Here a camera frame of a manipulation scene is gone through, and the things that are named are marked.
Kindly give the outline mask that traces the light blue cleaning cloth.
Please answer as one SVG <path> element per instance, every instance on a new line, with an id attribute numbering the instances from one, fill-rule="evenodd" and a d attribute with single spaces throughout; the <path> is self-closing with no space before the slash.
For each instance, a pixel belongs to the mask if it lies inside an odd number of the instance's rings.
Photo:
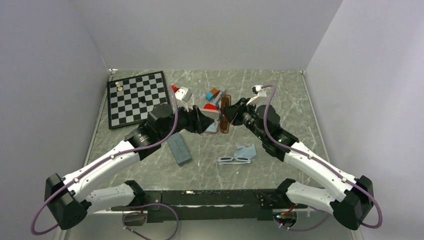
<path id="1" fill-rule="evenodd" d="M 216 133 L 217 132 L 217 124 L 211 124 L 205 131 L 206 133 Z"/>

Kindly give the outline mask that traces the pink glasses case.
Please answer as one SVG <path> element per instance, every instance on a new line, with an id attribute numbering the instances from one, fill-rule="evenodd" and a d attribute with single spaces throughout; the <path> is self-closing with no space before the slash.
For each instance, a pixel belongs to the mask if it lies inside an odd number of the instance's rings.
<path id="1" fill-rule="evenodd" d="M 216 132 L 211 132 L 211 133 L 204 132 L 204 133 L 216 134 L 219 131 L 219 127 L 220 127 L 221 112 L 219 110 L 210 110 L 210 109 L 204 109 L 204 108 L 200 108 L 200 111 L 206 117 L 213 119 L 214 120 L 213 123 L 216 123 L 216 127 L 217 127 Z"/>

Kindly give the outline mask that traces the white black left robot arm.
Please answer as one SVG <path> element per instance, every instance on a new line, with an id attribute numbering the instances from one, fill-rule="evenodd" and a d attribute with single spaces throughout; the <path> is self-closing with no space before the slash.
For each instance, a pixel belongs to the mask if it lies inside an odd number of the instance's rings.
<path id="1" fill-rule="evenodd" d="M 139 209 L 145 192 L 134 180 L 111 188 L 97 187 L 118 171 L 153 154 L 174 133 L 186 130 L 202 134 L 213 122 L 196 105 L 174 111 L 171 105 L 162 103 L 102 157 L 66 176 L 52 174 L 45 182 L 44 200 L 57 225 L 68 230 L 88 214 L 111 207 Z"/>

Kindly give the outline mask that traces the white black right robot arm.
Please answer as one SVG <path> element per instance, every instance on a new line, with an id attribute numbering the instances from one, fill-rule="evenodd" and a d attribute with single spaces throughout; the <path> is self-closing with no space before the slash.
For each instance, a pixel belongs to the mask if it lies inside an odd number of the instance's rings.
<path id="1" fill-rule="evenodd" d="M 362 175 L 346 173 L 314 154 L 303 142 L 280 126 L 280 116 L 272 106 L 256 107 L 241 98 L 225 106 L 223 115 L 234 125 L 244 125 L 262 142 L 272 157 L 296 167 L 320 184 L 320 188 L 285 179 L 276 190 L 276 202 L 282 208 L 307 205 L 334 216 L 344 227 L 357 230 L 373 208 L 372 181 Z"/>

